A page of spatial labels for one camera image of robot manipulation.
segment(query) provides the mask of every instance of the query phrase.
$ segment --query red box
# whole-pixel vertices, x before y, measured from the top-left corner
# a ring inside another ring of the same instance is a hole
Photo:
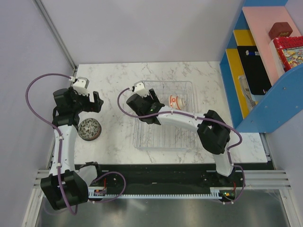
[[[270,29],[268,35],[271,39],[276,37],[288,37],[293,32],[287,22],[276,22]]]

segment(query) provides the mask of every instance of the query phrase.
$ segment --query round metal object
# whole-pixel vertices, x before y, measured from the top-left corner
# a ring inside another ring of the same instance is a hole
[[[101,134],[102,128],[100,123],[94,118],[83,120],[78,128],[79,136],[87,141],[95,140]]]

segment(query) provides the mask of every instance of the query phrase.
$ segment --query gray wall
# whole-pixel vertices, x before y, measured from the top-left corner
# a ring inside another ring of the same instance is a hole
[[[303,1],[302,0],[288,0],[286,9],[292,17],[295,25],[303,34]]]
[[[26,87],[41,74],[72,70],[31,0],[3,1],[0,21],[0,222],[18,227],[53,134],[28,109]],[[52,93],[67,85],[66,79],[44,79],[33,87],[30,101],[51,119]]]
[[[289,0],[286,8],[303,34],[303,1]],[[284,169],[289,177],[295,203],[303,215],[303,111],[267,135],[275,165]]]
[[[42,0],[76,64],[219,61],[243,0]]]

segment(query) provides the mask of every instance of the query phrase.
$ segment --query wire basket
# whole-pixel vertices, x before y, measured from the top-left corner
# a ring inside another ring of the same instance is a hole
[[[190,81],[143,81],[147,89],[153,88],[161,103],[169,105],[171,95],[185,100],[182,110],[195,112],[193,85]],[[168,125],[147,124],[135,119],[134,147],[142,150],[189,150],[196,147],[196,134]]]

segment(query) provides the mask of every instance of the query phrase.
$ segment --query white marble surface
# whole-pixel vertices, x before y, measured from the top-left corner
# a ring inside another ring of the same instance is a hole
[[[134,148],[134,119],[118,109],[116,100],[121,90],[140,80],[189,80],[193,83],[197,112],[215,110],[227,124],[232,124],[218,62],[86,64],[79,65],[77,77],[88,78],[89,89],[98,91],[104,104],[100,113],[80,114],[80,121],[96,118],[102,133],[94,141],[77,137],[76,164],[89,161],[100,164],[214,163],[212,154],[204,150],[200,142],[196,143],[196,149],[186,152]],[[125,103],[130,95],[131,92],[126,92],[121,97],[121,104],[132,113]],[[267,162],[259,134],[242,133],[242,136],[242,144],[231,149],[233,161]],[[237,135],[231,133],[230,144],[237,141]]]

